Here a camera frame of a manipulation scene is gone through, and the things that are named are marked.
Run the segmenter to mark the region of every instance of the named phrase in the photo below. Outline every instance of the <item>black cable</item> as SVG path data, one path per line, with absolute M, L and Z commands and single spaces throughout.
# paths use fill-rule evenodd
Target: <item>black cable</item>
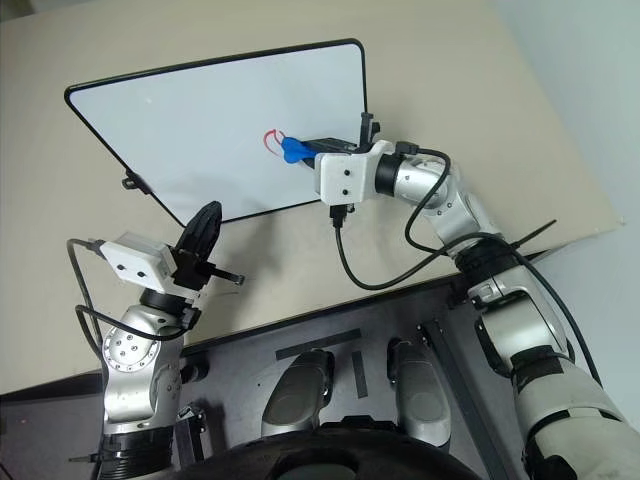
M 573 330 L 573 334 L 576 336 L 576 340 L 578 341 L 578 345 L 580 346 L 580 350 L 582 350 L 582 355 L 584 356 L 585 361 L 587 362 L 587 366 L 589 367 L 589 372 L 593 379 L 598 382 L 600 386 L 602 386 L 602 381 L 600 380 L 600 374 L 598 373 L 598 369 L 596 368 L 596 364 L 593 361 L 593 357 L 591 356 L 591 352 L 589 351 L 589 347 L 587 347 L 587 342 L 582 336 L 582 332 L 580 331 L 580 327 L 576 323 L 576 320 L 573 318 L 573 315 L 569 311 L 567 305 L 562 301 L 558 292 L 551 286 L 551 284 L 547 281 L 546 278 L 538 271 L 536 267 L 534 267 L 529 260 L 527 260 L 524 255 L 517 252 L 515 249 L 513 250 L 513 255 L 516 257 L 518 262 L 524 265 L 527 270 L 531 272 L 531 274 L 536 277 L 536 280 L 540 282 L 540 284 L 545 288 L 545 290 L 549 293 L 553 301 L 558 305 L 560 311 L 567 319 L 571 330 Z
M 422 212 L 422 209 L 427 203 L 429 203 L 429 200 L 431 200 L 431 198 L 436 194 L 438 189 L 447 179 L 447 175 L 449 175 L 449 172 L 451 171 L 451 158 L 444 152 L 431 150 L 428 148 L 418 148 L 417 152 L 423 155 L 431 155 L 442 159 L 442 161 L 444 162 L 444 169 L 442 170 L 438 181 L 434 183 L 433 187 L 429 189 L 427 194 L 422 197 L 422 200 L 420 200 L 420 203 L 418 203 L 418 205 L 416 205 L 416 208 L 413 209 L 413 212 L 411 212 L 411 216 L 409 217 L 409 220 L 407 220 L 407 223 L 404 227 L 404 238 L 407 243 L 409 243 L 409 245 L 417 248 L 418 250 L 422 250 L 423 252 L 436 253 L 439 251 L 438 249 L 427 247 L 426 245 L 421 245 L 413 238 L 411 238 L 411 228 L 413 227 L 413 223 L 416 221 L 416 218 L 418 218 L 418 215 L 420 215 L 420 212 Z
M 122 322 L 119 322 L 118 320 L 116 320 L 115 318 L 111 318 L 108 315 L 105 315 L 104 313 L 100 313 L 97 312 L 96 310 L 93 310 L 91 308 L 85 307 L 84 305 L 76 305 L 76 315 L 78 316 L 78 321 L 80 322 L 80 325 L 84 325 L 86 327 L 86 319 L 84 317 L 84 314 L 87 315 L 93 315 L 95 317 L 98 318 L 98 320 L 103 321 L 104 323 L 108 323 L 109 325 L 111 325 L 112 327 L 116 327 L 119 328 L 120 330 L 124 330 L 125 332 L 131 333 L 133 335 L 137 335 L 138 337 L 142 337 L 145 338 L 147 340 L 156 340 L 159 342 L 163 342 L 163 341 L 169 341 L 169 340 L 174 340 L 178 337 L 181 337 L 182 335 L 184 335 L 185 333 L 187 333 L 186 329 L 180 328 L 177 332 L 175 333 L 171 333 L 169 335 L 153 335 L 151 333 L 146 333 L 143 332 L 142 330 L 138 330 L 137 328 L 133 328 L 130 327 L 129 325 L 126 325 Z
M 76 281 L 78 282 L 78 287 L 80 287 L 80 292 L 82 293 L 82 298 L 84 299 L 85 305 L 93 310 L 93 302 L 91 301 L 91 295 L 89 294 L 89 289 L 87 288 L 87 283 L 84 280 L 84 275 L 82 274 L 82 270 L 80 269 L 80 264 L 78 263 L 78 257 L 76 255 L 75 246 L 79 245 L 81 247 L 86 248 L 87 250 L 92 250 L 95 245 L 93 242 L 87 242 L 85 240 L 79 240 L 77 238 L 71 238 L 67 240 L 67 253 L 69 255 L 69 261 L 71 262 L 71 267 L 73 268 L 73 273 L 76 276 Z M 102 345 L 102 332 L 100 331 L 100 325 L 98 324 L 98 319 L 91 315 L 91 325 L 93 327 L 93 333 L 95 335 L 95 340 L 93 336 L 87 337 L 85 334 L 85 338 L 88 342 L 93 343 L 98 346 L 98 351 L 100 349 L 100 345 Z
M 550 226 L 552 226 L 554 223 L 556 223 L 557 220 L 551 220 L 547 223 L 545 223 L 544 225 L 542 225 L 539 228 L 536 228 L 533 232 L 525 235 L 524 237 L 522 237 L 520 240 L 516 240 L 515 242 L 513 242 L 511 244 L 511 246 L 514 249 L 518 249 L 520 248 L 522 245 L 524 245 L 525 243 L 527 243 L 528 241 L 532 240 L 533 238 L 537 237 L 538 235 L 540 235 L 542 232 L 544 232 L 547 228 L 549 228 Z
M 98 357 L 98 360 L 100 360 L 100 363 L 102 364 L 104 362 L 104 359 L 102 358 L 102 351 L 100 350 L 100 347 L 96 343 L 96 340 L 91 335 L 91 330 L 89 330 L 89 325 L 87 324 L 87 319 L 85 318 L 84 314 L 78 315 L 78 322 L 80 322 L 80 328 L 82 329 L 84 338 L 87 340 L 87 343 L 91 348 L 91 351 L 95 354 L 96 357 Z
M 353 271 L 349 267 L 349 263 L 344 253 L 344 247 L 342 245 L 342 235 L 340 233 L 340 228 L 336 227 L 335 233 L 336 233 L 336 244 L 338 246 L 338 255 L 340 256 L 340 261 L 342 263 L 342 266 L 345 272 L 347 273 L 347 276 L 351 279 L 353 283 L 355 283 L 358 287 L 364 290 L 383 290 L 385 288 L 389 288 L 394 285 L 397 285 L 398 283 L 406 280 L 407 278 L 411 277 L 422 268 L 429 265 L 431 262 L 433 262 L 437 258 L 443 256 L 443 254 L 446 253 L 447 250 L 450 250 L 456 245 L 462 242 L 465 242 L 467 240 L 491 239 L 501 243 L 505 248 L 510 250 L 510 252 L 516 258 L 516 260 L 522 266 L 524 266 L 527 270 L 531 272 L 531 274 L 536 278 L 536 280 L 538 280 L 538 282 L 540 282 L 540 284 L 545 288 L 545 290 L 547 290 L 547 292 L 549 293 L 553 301 L 558 305 L 558 307 L 562 311 L 562 314 L 567 319 L 567 322 L 569 323 L 571 330 L 573 330 L 573 333 L 576 336 L 576 340 L 578 341 L 578 345 L 580 345 L 580 349 L 582 350 L 582 354 L 584 355 L 585 361 L 587 362 L 587 366 L 589 367 L 589 372 L 591 373 L 591 376 L 596 382 L 598 382 L 598 384 L 600 384 L 600 386 L 602 386 L 600 375 L 598 374 L 598 370 L 593 361 L 593 357 L 591 356 L 591 352 L 589 351 L 589 348 L 587 347 L 587 343 L 584 340 L 584 337 L 582 336 L 582 332 L 580 331 L 578 324 L 573 318 L 573 315 L 569 311 L 569 308 L 566 306 L 564 301 L 560 298 L 560 295 L 558 295 L 555 289 L 549 284 L 549 282 L 544 278 L 544 276 L 531 264 L 531 262 L 529 262 L 529 260 L 527 260 L 523 255 L 521 255 L 509 242 L 504 240 L 502 237 L 492 233 L 486 233 L 486 232 L 476 232 L 476 233 L 469 233 L 467 235 L 462 235 L 457 239 L 447 243 L 446 245 L 443 245 L 441 248 L 436 250 L 433 254 L 429 255 L 427 258 L 425 258 L 424 260 L 422 260 L 421 262 L 419 262 L 418 264 L 416 264 L 414 267 L 410 268 L 403 274 L 397 276 L 396 278 L 384 283 L 366 284 L 364 282 L 361 282 L 354 275 Z
M 7 467 L 5 467 L 2 462 L 0 462 L 0 470 L 2 470 L 2 473 L 4 473 L 9 480 L 13 480 L 13 476 L 9 473 L 9 470 L 7 470 Z

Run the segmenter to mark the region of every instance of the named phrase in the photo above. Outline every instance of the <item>blue eraser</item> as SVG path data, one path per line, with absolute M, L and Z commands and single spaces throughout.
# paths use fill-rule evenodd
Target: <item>blue eraser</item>
M 284 152 L 284 161 L 287 163 L 298 163 L 305 158 L 315 158 L 318 153 L 293 137 L 284 137 L 281 146 Z

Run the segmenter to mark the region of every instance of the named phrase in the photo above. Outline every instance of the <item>table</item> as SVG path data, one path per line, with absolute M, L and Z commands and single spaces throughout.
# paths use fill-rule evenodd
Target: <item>table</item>
M 525 252 L 608 231 L 618 219 L 491 6 L 478 0 L 96 1 L 0 27 L 0 393 L 98 366 L 77 327 L 69 237 L 124 231 L 175 242 L 176 223 L 139 192 L 75 118 L 64 89 L 189 60 L 354 37 L 383 138 L 449 153 L 509 239 L 559 220 Z M 380 198 L 344 228 L 353 269 L 382 281 L 422 258 L 402 238 L 410 210 Z M 437 244 L 426 222 L 416 236 Z M 190 343 L 370 295 L 342 271 L 328 208 L 315 203 L 223 226 L 216 282 Z M 120 316 L 139 290 L 82 256 L 96 307 Z M 442 259 L 404 285 L 451 274 Z

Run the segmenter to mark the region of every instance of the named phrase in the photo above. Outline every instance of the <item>red marker drawing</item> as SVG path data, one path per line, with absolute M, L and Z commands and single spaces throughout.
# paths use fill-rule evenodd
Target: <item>red marker drawing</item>
M 282 130 L 276 130 L 275 128 L 267 131 L 264 134 L 264 137 L 262 137 L 262 143 L 264 144 L 264 147 L 269 150 L 271 153 L 273 153 L 276 157 L 282 157 L 282 151 L 280 149 L 280 151 L 276 151 L 275 149 L 277 149 L 278 147 L 280 147 L 282 145 L 282 139 L 285 137 L 285 134 L 282 133 Z M 278 147 L 274 147 L 271 148 L 269 146 L 269 144 L 274 144 L 276 143 L 278 145 Z

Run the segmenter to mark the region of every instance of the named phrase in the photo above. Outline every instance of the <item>whiteboard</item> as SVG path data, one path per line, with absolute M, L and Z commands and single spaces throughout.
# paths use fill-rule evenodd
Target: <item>whiteboard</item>
M 67 89 L 68 105 L 183 225 L 212 200 L 231 220 L 318 200 L 279 142 L 358 143 L 366 111 L 355 40 L 207 60 Z

